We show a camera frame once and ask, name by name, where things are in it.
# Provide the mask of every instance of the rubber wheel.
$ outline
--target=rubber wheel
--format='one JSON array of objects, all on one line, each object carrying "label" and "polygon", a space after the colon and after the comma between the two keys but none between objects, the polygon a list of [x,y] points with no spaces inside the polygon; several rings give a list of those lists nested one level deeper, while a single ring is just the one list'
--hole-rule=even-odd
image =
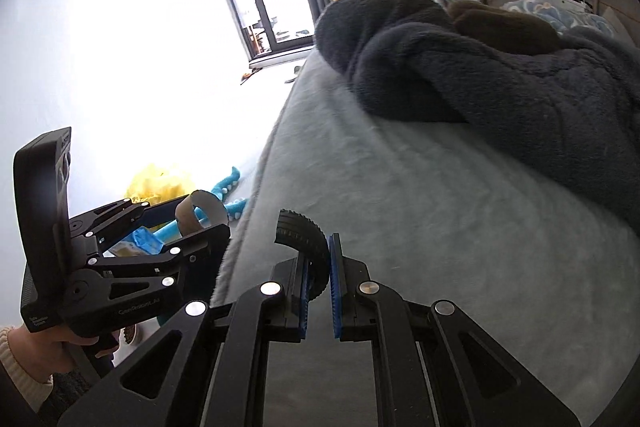
[{"label": "rubber wheel", "polygon": [[275,242],[298,250],[309,261],[309,300],[318,297],[329,282],[331,270],[329,247],[322,230],[308,217],[282,209]]}]

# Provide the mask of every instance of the cream knit sleeve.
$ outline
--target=cream knit sleeve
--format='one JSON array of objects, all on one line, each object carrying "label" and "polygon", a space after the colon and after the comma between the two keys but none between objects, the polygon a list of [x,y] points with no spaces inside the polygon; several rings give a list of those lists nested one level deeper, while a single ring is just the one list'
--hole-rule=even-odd
[{"label": "cream knit sleeve", "polygon": [[9,349],[7,333],[11,329],[0,329],[0,362],[4,365],[4,369],[27,403],[35,412],[38,412],[40,406],[49,397],[53,389],[53,378],[49,377],[47,383],[40,383],[25,373],[20,364],[14,359],[11,349]]}]

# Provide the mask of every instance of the person's wrist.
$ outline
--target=person's wrist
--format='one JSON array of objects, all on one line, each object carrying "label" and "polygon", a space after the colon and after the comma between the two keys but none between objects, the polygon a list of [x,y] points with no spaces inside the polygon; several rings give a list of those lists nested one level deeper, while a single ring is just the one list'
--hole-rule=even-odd
[{"label": "person's wrist", "polygon": [[47,383],[51,371],[41,357],[42,347],[37,345],[33,333],[22,325],[8,332],[7,341],[15,361],[24,372],[39,383]]}]

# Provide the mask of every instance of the device handle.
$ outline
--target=device handle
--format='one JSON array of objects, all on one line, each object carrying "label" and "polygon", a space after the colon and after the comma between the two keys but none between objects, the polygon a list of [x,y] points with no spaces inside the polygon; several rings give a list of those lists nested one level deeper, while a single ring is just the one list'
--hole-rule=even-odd
[{"label": "device handle", "polygon": [[111,333],[101,335],[98,342],[91,346],[77,346],[65,343],[65,348],[89,385],[95,385],[113,369],[113,355],[95,358],[100,351],[116,347],[118,341]]}]

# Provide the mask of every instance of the yellow plastic bag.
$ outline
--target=yellow plastic bag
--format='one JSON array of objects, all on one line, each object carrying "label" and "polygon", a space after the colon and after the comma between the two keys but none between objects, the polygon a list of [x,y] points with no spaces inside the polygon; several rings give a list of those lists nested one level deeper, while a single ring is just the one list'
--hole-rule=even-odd
[{"label": "yellow plastic bag", "polygon": [[191,194],[195,189],[188,172],[175,165],[160,168],[151,163],[133,176],[124,197],[130,198],[133,203],[148,201],[150,204],[158,204]]}]

